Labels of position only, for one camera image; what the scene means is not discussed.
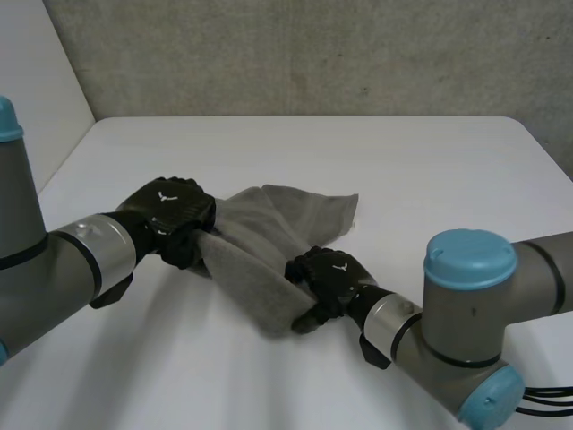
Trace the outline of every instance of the gray cloth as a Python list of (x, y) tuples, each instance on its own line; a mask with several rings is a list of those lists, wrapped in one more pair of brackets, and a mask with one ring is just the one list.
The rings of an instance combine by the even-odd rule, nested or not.
[(316, 302), (284, 278), (285, 265), (352, 227), (358, 195), (327, 197), (285, 186), (253, 187), (217, 201), (215, 228), (198, 245), (210, 276), (263, 333), (285, 336)]

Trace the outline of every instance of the robotic hand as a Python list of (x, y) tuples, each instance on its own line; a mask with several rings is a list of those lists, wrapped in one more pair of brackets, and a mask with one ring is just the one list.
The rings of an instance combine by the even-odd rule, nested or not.
[(370, 364), (395, 363), (457, 419), (474, 430), (501, 426), (517, 411), (566, 417), (573, 409), (521, 408), (522, 400), (563, 407), (554, 397), (571, 387), (528, 388), (500, 358), (505, 327), (573, 310), (573, 233), (511, 244), (482, 230), (450, 230), (433, 238), (424, 260), (422, 309), (378, 287), (352, 256), (313, 248), (286, 265), (318, 304), (296, 319), (297, 333), (348, 315)]
[(23, 131), (0, 97), (0, 365), (72, 314), (119, 300), (141, 259), (197, 263), (197, 229), (211, 230), (215, 199), (192, 180), (156, 179), (114, 212), (47, 233)]

